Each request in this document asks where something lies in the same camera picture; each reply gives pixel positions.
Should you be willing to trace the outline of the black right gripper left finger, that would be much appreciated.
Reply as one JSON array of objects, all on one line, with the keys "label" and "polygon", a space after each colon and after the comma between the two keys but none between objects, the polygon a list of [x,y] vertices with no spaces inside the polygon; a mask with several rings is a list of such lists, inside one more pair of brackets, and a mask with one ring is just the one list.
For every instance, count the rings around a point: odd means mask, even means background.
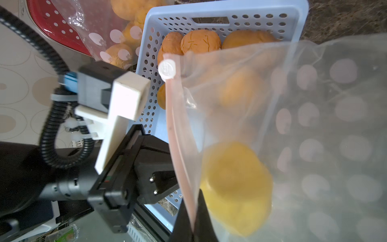
[{"label": "black right gripper left finger", "polygon": [[187,209],[182,200],[169,242],[192,242],[192,235]]}]

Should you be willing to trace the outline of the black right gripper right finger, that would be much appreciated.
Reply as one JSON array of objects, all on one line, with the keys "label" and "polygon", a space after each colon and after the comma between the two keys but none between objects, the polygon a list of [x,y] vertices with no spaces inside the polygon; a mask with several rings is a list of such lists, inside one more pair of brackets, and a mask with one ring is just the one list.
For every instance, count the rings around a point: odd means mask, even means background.
[{"label": "black right gripper right finger", "polygon": [[193,231],[194,242],[219,242],[213,229],[202,190],[199,191],[198,210]]}]

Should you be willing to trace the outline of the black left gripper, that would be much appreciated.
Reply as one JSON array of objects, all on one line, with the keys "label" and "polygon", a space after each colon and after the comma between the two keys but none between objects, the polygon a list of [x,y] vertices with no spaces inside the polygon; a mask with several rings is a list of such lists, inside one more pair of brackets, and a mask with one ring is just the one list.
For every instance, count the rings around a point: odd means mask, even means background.
[{"label": "black left gripper", "polygon": [[168,144],[133,125],[101,174],[75,167],[55,182],[55,199],[86,200],[115,234],[127,232],[137,204],[156,204],[178,189]]}]

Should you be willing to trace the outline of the clear zipper bag pink strip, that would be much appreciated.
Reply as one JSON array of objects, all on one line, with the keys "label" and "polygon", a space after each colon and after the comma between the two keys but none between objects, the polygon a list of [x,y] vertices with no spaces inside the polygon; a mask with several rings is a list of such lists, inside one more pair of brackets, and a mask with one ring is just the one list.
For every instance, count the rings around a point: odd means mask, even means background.
[{"label": "clear zipper bag pink strip", "polygon": [[174,1],[148,0],[144,8],[128,21],[118,17],[110,1],[54,1],[54,6],[75,29],[89,53],[97,61],[103,61],[101,52],[115,44],[128,45],[138,61],[145,20],[148,12],[155,7],[174,5]]},{"label": "clear zipper bag pink strip", "polygon": [[[249,68],[269,92],[254,116],[224,108],[222,84]],[[360,35],[167,54],[170,154],[192,233],[204,150],[246,144],[272,176],[272,210],[252,235],[209,212],[219,242],[384,242],[387,239],[387,36]]]}]

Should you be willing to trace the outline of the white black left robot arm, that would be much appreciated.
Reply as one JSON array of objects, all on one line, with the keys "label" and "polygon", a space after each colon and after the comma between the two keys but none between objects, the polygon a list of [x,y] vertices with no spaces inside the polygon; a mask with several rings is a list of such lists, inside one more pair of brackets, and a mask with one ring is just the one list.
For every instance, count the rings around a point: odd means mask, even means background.
[{"label": "white black left robot arm", "polygon": [[41,53],[60,82],[39,144],[1,143],[1,241],[92,211],[113,233],[126,233],[132,215],[178,189],[167,143],[130,124],[146,105],[150,81],[101,61],[71,72],[5,8],[1,23]]}]

